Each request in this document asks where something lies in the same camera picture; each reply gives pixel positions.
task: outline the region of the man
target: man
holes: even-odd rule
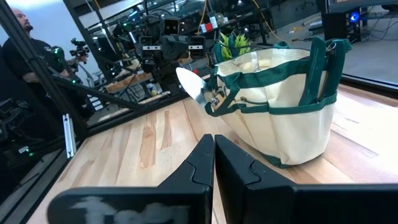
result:
[[[46,42],[43,42],[41,40],[36,40],[33,39],[30,36],[30,32],[33,30],[33,26],[30,24],[28,18],[22,13],[21,10],[12,8],[12,11],[14,15],[17,17],[17,20],[19,24],[22,26],[23,30],[25,31],[26,35],[30,38],[31,42],[33,43],[36,51],[44,57],[45,61],[48,63],[49,66],[54,68],[58,73],[61,74],[63,77],[68,77],[69,74],[63,68],[62,65],[60,65],[58,62],[56,62],[53,59],[53,55],[45,50],[45,47],[51,47],[49,44]],[[28,84],[28,87],[35,93],[36,97],[39,99],[39,101],[46,106],[54,116],[59,117],[60,113],[57,109],[57,107],[54,105],[52,100],[47,96],[47,92],[43,88],[43,86],[40,84],[39,79],[37,78],[36,74],[32,71],[32,69],[29,67],[29,65],[26,63],[22,55],[19,53],[17,50],[16,46],[10,38],[4,43],[3,46],[3,52],[4,52],[4,60],[6,61],[7,66],[10,68],[11,72],[20,80],[25,81]],[[86,58],[78,58],[78,61],[84,62]],[[73,104],[77,108],[77,110],[80,112],[80,114],[83,117],[88,116],[87,110],[84,110],[81,108],[82,104],[85,104],[84,98],[79,97],[78,99],[76,97],[73,97]]]

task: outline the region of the green bag handle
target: green bag handle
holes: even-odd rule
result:
[[[298,103],[299,106],[311,105],[317,102],[319,85],[325,64],[326,43],[320,37],[314,37],[311,44],[310,66],[305,76],[303,95]]]
[[[290,49],[289,45],[284,41],[281,41],[278,44],[274,44],[274,48],[275,49]]]
[[[235,48],[235,35],[231,34],[228,37],[228,46],[231,51],[232,58],[236,58],[239,56],[239,49]]]
[[[246,106],[245,104],[234,104],[230,106],[232,101],[235,100],[235,96],[239,93],[240,88],[235,84],[231,87],[228,96],[224,99],[224,102],[221,103],[220,107],[217,110],[213,111],[211,107],[211,103],[208,102],[205,106],[205,110],[208,115],[213,117],[218,117],[224,114],[229,114],[235,112],[240,106]]]
[[[346,51],[351,47],[351,44],[347,45],[344,40],[333,40],[331,45],[333,44],[335,44],[335,47],[328,56],[328,77],[326,78],[325,88],[320,100],[336,93],[341,74],[343,73]]]
[[[214,55],[216,57],[217,63],[221,63],[224,61],[223,54],[221,53],[221,44],[214,45]]]

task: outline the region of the wire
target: wire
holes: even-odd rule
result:
[[[131,90],[131,88],[129,88],[130,91],[131,91],[131,93],[132,93],[132,95],[135,96],[137,99],[139,99],[139,92],[138,92],[137,89],[136,89],[136,85],[133,85],[132,88],[133,88],[134,91],[135,91],[135,92],[134,92],[134,91]]]
[[[235,47],[235,46],[228,46],[228,45],[225,45],[225,44],[222,44],[222,43],[219,43],[221,46],[223,46],[223,47],[229,47],[229,48],[234,48],[234,49],[242,49],[242,48],[249,48],[249,47],[252,47],[251,45],[245,45],[245,46],[240,46],[240,47]]]
[[[136,68],[136,73],[137,73],[137,71],[140,70],[140,69],[141,69],[141,63],[139,63],[139,65],[137,66],[137,68]],[[119,94],[119,97],[120,97],[121,95],[123,95],[125,92],[127,92],[127,89],[130,87],[132,81],[134,80],[133,78],[134,78],[135,76],[136,76],[136,74],[134,74],[134,76],[131,78],[129,84],[127,84],[127,86],[124,88],[124,90]]]
[[[206,58],[207,58],[207,67],[209,66],[209,64],[210,64],[210,60],[209,60],[209,56],[207,56],[207,54],[206,54]]]
[[[98,4],[97,0],[94,0],[95,4],[97,5],[98,9],[101,9],[100,5]]]
[[[383,37],[376,37],[376,36],[372,35],[372,31],[370,31],[370,36],[375,37],[375,38],[377,38],[377,39],[379,39],[379,40],[383,40],[383,39],[386,37],[386,35],[387,35],[387,33],[388,33],[388,30],[390,29],[391,21],[392,21],[392,18],[391,18],[390,21],[388,22],[387,29],[386,29],[386,31],[384,32]]]
[[[205,5],[203,6],[203,13],[201,14],[201,19],[200,19],[198,30],[197,30],[197,35],[199,35],[200,25],[203,22],[203,19],[205,18],[206,6],[207,6],[207,0],[205,0]]]
[[[173,14],[170,11],[166,10],[166,9],[154,9],[150,13],[152,14],[153,12],[156,12],[156,11],[163,11],[163,12],[166,12],[167,14],[169,14],[170,16],[173,16]]]
[[[381,39],[380,37],[376,37],[375,35],[372,35],[372,34],[371,34],[371,36],[379,39],[379,40],[370,40],[371,42],[376,42],[376,41],[380,41],[380,40],[387,40],[387,41],[397,41],[398,40],[398,39],[385,39],[385,38]]]
[[[261,8],[260,8],[260,6],[257,4],[256,0],[252,0],[252,1],[255,3],[255,5],[257,6],[257,8],[259,8],[259,9],[261,10]],[[264,22],[266,23],[268,29],[271,31],[271,34],[272,34],[274,37],[276,37],[276,39],[279,39],[279,40],[281,40],[281,41],[285,41],[285,42],[286,42],[286,40],[284,40],[284,39],[278,37],[278,36],[274,33],[274,31],[271,29],[271,26],[269,26],[269,24],[268,24],[268,22],[267,22],[267,20],[266,20],[266,17],[264,16],[264,14],[263,14],[262,12],[261,12],[261,15],[262,15],[262,18],[264,19]]]
[[[385,31],[388,31],[388,29],[390,29],[392,26],[394,26],[395,24],[397,24],[398,23],[398,21],[395,21],[395,23],[393,23],[393,24],[391,24],[390,26],[388,26],[386,29],[384,29],[384,30],[375,30],[375,29],[373,29],[373,30],[370,30],[371,32],[372,31],[376,31],[376,32],[385,32]]]
[[[145,9],[145,13],[147,14],[147,16],[149,15],[149,11],[148,11],[148,0],[144,0],[144,9]]]

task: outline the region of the cream bag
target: cream bag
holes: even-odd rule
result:
[[[222,99],[206,112],[275,166],[307,162],[325,151],[350,49],[347,40],[316,37],[311,51],[284,44],[221,62],[208,88]]]

